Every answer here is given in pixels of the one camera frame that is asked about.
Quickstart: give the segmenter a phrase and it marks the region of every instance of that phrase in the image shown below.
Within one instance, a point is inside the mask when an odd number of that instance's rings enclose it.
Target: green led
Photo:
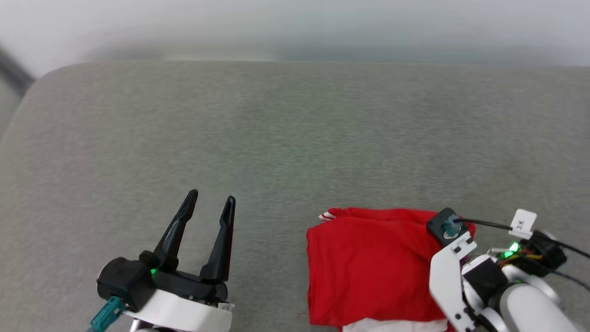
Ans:
[[[508,248],[508,250],[510,251],[518,251],[518,249],[520,248],[520,245],[518,244],[518,242],[514,242],[512,243],[512,245],[510,246],[510,248]]]

